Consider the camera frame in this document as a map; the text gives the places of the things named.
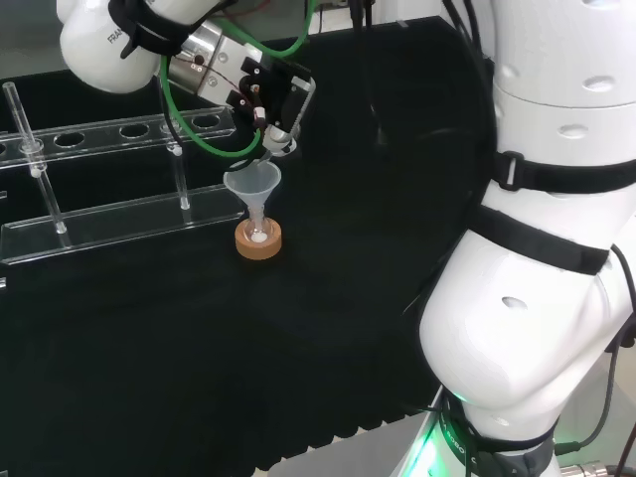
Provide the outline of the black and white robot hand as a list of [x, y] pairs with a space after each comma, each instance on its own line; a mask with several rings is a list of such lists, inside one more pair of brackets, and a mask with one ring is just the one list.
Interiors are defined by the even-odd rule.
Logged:
[[307, 94], [295, 80], [298, 76], [290, 65], [246, 56], [227, 96], [239, 117], [261, 132], [262, 146], [273, 157], [287, 156], [297, 148]]

